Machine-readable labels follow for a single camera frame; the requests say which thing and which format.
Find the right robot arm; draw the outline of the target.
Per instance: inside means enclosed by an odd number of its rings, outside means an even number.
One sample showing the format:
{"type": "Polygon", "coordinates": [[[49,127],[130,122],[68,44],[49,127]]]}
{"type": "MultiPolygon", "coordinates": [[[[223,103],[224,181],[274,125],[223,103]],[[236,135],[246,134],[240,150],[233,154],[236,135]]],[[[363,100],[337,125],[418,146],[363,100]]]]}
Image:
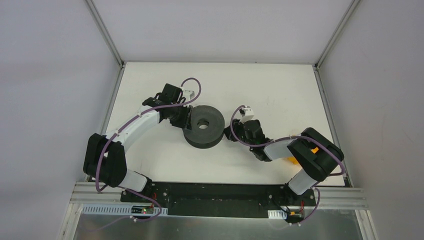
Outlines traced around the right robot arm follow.
{"type": "Polygon", "coordinates": [[[301,170],[290,179],[283,192],[284,200],[290,205],[302,201],[304,193],[315,184],[334,176],[336,167],[340,167],[341,174],[346,171],[342,150],[312,127],[299,135],[273,140],[265,136],[259,120],[233,119],[223,133],[228,140],[248,146],[260,161],[293,157],[298,162],[301,170]]]}

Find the dark grey perforated spool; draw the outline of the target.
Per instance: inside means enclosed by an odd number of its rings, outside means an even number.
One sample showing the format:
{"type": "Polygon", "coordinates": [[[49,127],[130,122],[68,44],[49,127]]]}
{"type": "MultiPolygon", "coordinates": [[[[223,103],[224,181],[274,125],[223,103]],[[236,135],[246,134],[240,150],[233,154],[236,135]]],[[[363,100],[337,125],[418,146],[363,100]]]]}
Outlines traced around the dark grey perforated spool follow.
{"type": "Polygon", "coordinates": [[[213,106],[198,105],[191,111],[191,130],[183,129],[185,140],[198,149],[216,146],[224,136],[225,119],[213,106]]]}

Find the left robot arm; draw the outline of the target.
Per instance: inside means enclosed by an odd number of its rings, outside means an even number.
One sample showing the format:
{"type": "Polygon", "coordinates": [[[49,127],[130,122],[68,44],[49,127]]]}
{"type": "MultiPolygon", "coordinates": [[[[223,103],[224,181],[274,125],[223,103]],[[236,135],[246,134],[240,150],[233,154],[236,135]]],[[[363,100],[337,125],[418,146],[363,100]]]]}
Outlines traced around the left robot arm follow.
{"type": "Polygon", "coordinates": [[[199,95],[167,83],[161,92],[144,100],[122,125],[107,134],[94,133],[89,137],[83,172],[109,187],[133,190],[140,202],[149,201],[153,195],[153,189],[147,185],[150,179],[128,168],[126,153],[143,134],[163,120],[169,120],[176,128],[191,129],[193,107],[190,104],[199,95]]]}

